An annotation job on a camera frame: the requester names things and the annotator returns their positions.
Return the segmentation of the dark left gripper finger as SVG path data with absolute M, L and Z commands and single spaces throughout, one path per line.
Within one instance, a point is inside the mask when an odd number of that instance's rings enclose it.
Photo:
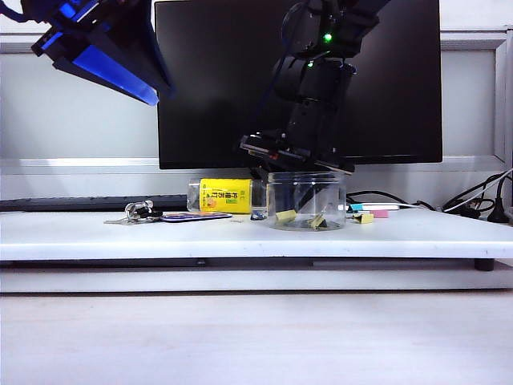
M 161 96 L 172 97 L 175 87 L 150 22 L 124 23 L 114 28 L 114 42 L 130 70 Z

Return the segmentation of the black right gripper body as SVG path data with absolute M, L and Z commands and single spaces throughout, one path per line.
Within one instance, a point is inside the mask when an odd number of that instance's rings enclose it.
M 243 136 L 240 148 L 258 157 L 268 171 L 333 171 L 351 174 L 354 163 L 341 156 L 335 144 L 333 121 L 337 110 L 306 99 L 296 103 L 288 123 Z

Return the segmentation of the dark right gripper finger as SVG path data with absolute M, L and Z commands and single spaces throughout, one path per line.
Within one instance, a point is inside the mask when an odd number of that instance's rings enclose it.
M 272 166 L 272 191 L 276 211 L 295 210 L 293 176 L 281 166 Z
M 337 205 L 340 187 L 340 172 L 296 172 L 294 208 L 299 213 L 323 213 L 330 205 Z

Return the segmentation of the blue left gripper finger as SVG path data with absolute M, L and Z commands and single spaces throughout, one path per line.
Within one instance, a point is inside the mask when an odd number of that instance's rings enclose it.
M 54 67 L 81 79 L 118 91 L 150 106 L 155 106 L 159 102 L 153 87 L 95 46 L 87 47 L 71 61 L 65 57 L 56 59 Z

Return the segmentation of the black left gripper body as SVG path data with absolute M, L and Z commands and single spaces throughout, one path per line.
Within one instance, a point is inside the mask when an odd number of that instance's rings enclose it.
M 96 48 L 127 69 L 152 67 L 150 1 L 22 1 L 28 21 L 50 24 L 32 46 L 55 68 Z

